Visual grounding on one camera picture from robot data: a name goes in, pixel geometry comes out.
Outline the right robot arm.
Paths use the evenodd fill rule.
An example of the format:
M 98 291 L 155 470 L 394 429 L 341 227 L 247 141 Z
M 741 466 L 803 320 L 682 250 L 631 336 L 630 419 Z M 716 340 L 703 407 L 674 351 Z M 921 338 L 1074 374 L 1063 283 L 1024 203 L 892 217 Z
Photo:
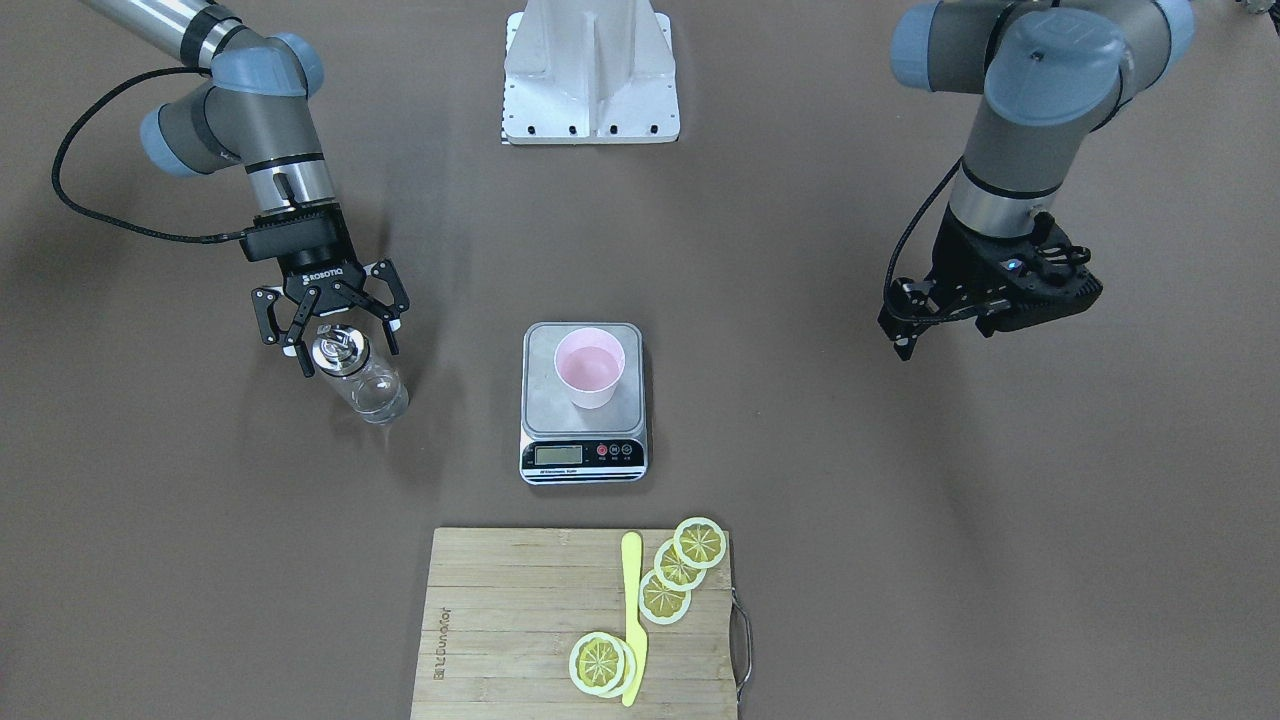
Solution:
M 250 228 L 169 240 L 237 242 L 247 260 L 275 261 L 280 283 L 253 292 L 259 334 L 297 357 L 305 375 L 314 374 L 308 323 L 352 307 L 375 316 L 398 354 L 410 297 L 390 260 L 357 259 L 308 106 L 325 79 L 315 49 L 298 35 L 260 35 L 215 1 L 90 8 L 172 55 L 178 73 L 204 79 L 142 119 L 140 141 L 151 163 L 177 177 L 239 167 L 253 192 L 259 211 Z

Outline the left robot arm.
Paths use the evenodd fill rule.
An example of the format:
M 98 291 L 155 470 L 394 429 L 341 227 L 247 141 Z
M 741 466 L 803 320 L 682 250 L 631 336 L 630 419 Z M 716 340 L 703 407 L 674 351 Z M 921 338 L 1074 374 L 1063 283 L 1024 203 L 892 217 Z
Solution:
M 1084 138 L 1158 83 L 1196 32 L 1188 1 L 929 1 L 890 47 L 899 83 L 974 94 L 928 274 L 886 272 L 878 322 L 901 359 L 931 327 L 984 336 L 1088 310 L 1103 286 L 1051 208 Z

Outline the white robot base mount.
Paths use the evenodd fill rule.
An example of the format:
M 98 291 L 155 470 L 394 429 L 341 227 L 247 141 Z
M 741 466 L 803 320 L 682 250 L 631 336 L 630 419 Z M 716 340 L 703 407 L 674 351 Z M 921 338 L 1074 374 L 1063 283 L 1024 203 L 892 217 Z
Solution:
M 513 146 L 672 143 L 671 18 L 649 1 L 530 1 L 506 20 L 500 138 Z

